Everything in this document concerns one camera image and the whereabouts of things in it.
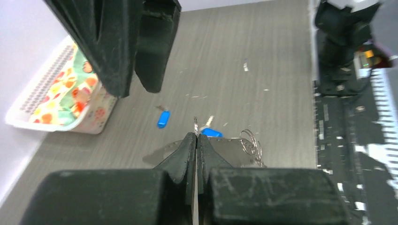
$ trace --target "floral cloth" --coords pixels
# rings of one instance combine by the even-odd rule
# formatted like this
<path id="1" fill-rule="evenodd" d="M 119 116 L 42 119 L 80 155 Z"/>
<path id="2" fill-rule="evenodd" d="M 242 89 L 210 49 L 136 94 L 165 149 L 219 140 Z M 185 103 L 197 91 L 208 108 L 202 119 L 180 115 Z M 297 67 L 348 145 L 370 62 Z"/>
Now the floral cloth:
<path id="1" fill-rule="evenodd" d="M 43 102 L 30 117 L 32 123 L 69 125 L 81 114 L 98 85 L 97 75 L 73 44 L 73 55 L 56 77 Z"/>

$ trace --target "gray floor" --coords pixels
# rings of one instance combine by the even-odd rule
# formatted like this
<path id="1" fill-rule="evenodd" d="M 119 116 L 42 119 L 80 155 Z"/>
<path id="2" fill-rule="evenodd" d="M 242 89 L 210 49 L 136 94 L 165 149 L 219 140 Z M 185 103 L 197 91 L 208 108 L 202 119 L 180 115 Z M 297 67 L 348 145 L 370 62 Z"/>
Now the gray floor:
<path id="1" fill-rule="evenodd" d="M 270 167 L 315 168 L 307 0 L 277 0 L 182 14 L 161 94 L 135 82 L 100 135 L 49 134 L 0 210 L 20 220 L 41 180 L 61 169 L 152 168 L 153 151 L 193 131 L 193 117 L 226 137 L 244 128 Z M 247 63 L 249 71 L 244 71 Z M 163 105 L 171 111 L 158 129 Z"/>

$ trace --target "white wall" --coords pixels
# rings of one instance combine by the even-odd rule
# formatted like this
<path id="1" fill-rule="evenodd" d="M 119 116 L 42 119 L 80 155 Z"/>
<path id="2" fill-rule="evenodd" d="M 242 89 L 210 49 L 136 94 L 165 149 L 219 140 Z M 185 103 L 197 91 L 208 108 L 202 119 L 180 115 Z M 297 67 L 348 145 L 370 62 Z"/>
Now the white wall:
<path id="1" fill-rule="evenodd" d="M 45 137 L 6 125 L 6 112 L 66 35 L 43 1 L 0 0 L 0 205 Z"/>

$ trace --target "gray wood-grain surface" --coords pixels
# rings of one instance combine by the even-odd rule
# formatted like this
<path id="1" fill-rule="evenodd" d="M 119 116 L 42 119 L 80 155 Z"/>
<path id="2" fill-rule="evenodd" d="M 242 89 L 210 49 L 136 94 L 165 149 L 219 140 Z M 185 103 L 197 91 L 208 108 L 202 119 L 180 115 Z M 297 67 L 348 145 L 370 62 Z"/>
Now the gray wood-grain surface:
<path id="1" fill-rule="evenodd" d="M 1 224 L 20 221 L 50 172 L 152 168 L 143 158 L 193 131 L 194 116 L 201 125 L 213 115 L 225 137 L 252 130 L 269 167 L 315 168 L 307 6 L 276 0 L 182 13 L 162 92 L 146 93 L 136 80 L 102 134 L 49 134 L 1 208 Z M 171 111 L 164 129 L 158 105 Z"/>

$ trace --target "laundry basket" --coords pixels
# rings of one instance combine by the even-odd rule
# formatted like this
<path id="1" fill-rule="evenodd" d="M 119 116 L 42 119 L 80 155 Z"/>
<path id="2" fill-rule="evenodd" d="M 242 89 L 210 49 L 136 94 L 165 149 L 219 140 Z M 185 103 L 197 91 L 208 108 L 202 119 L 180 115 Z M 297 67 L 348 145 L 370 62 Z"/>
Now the laundry basket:
<path id="1" fill-rule="evenodd" d="M 92 91 L 90 101 L 80 116 L 68 125 L 53 125 L 29 122 L 31 115 L 40 105 L 54 80 L 73 54 L 74 41 L 66 37 L 54 50 L 49 59 L 32 78 L 26 88 L 12 104 L 6 114 L 6 123 L 17 128 L 46 132 L 73 131 L 99 134 L 106 124 L 117 98 L 109 95 L 99 83 Z"/>

